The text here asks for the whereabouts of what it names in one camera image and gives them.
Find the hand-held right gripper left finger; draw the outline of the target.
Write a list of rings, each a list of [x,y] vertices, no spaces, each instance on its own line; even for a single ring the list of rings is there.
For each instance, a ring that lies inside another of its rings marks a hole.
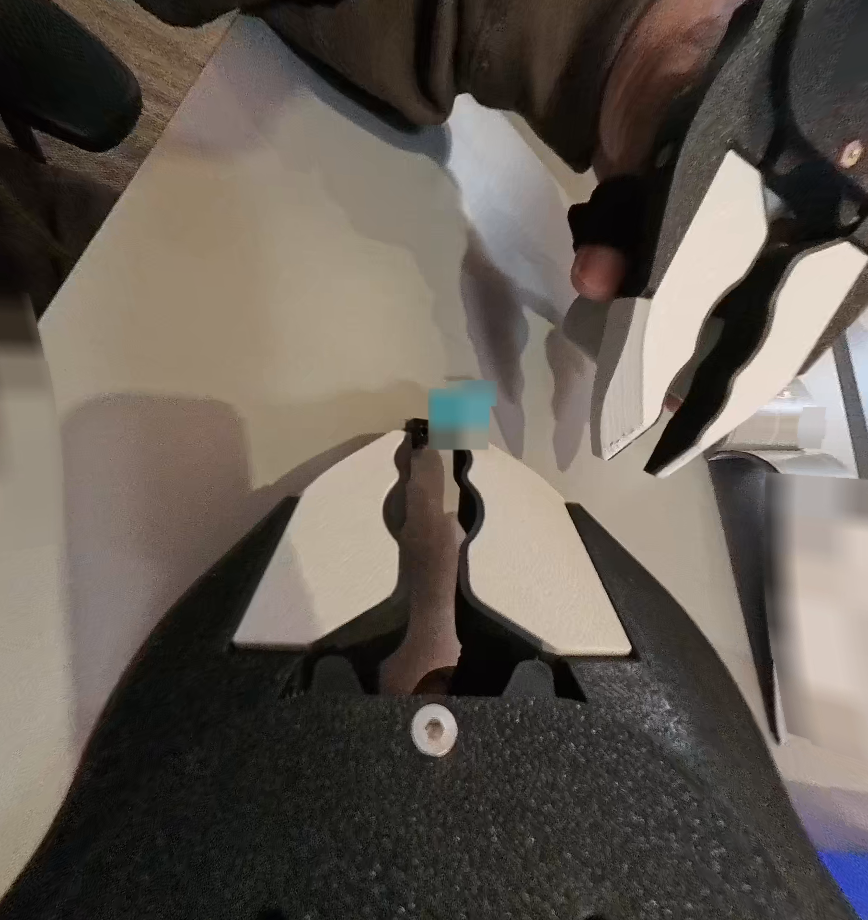
[[[295,502],[233,643],[320,650],[399,642],[408,481],[407,431],[383,434],[315,478]]]

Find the person's left forearm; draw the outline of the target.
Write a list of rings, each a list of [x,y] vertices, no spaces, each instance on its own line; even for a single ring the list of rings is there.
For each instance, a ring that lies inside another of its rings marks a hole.
[[[272,2],[267,25],[310,63],[415,125],[469,95],[515,113],[568,167],[591,167],[601,97],[657,2]]]

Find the grey desk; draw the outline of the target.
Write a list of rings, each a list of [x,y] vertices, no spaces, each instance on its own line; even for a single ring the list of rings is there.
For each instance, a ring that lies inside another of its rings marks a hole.
[[[684,604],[756,715],[704,461],[590,450],[569,199],[462,98],[405,135],[238,20],[43,317],[0,340],[0,771],[67,765],[130,654],[273,504],[428,391],[498,385],[493,438]]]

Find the blue storage bin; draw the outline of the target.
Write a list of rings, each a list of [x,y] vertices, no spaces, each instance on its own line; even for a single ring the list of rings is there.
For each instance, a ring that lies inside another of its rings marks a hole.
[[[820,850],[819,857],[861,919],[868,919],[868,853]]]

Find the person's left hand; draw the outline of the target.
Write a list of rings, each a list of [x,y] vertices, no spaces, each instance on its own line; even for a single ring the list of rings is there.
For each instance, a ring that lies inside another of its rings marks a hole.
[[[738,1],[650,2],[612,63],[601,99],[593,171],[598,184],[569,217],[571,281],[597,303],[621,296],[646,221],[658,133],[672,105],[698,85]]]

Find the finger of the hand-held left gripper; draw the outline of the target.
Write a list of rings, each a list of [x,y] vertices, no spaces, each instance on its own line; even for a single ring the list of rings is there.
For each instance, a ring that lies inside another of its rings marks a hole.
[[[760,172],[728,151],[662,279],[608,311],[590,412],[596,457],[611,459],[658,422],[671,385],[702,353],[709,317],[750,271],[768,229]]]
[[[848,240],[767,250],[716,306],[723,324],[645,470],[668,477],[788,385],[868,264]]]

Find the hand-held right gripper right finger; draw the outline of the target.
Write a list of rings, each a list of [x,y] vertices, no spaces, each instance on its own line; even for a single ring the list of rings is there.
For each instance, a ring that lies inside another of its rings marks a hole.
[[[487,627],[548,656],[629,656],[632,644],[563,496],[501,449],[456,451],[461,596]]]

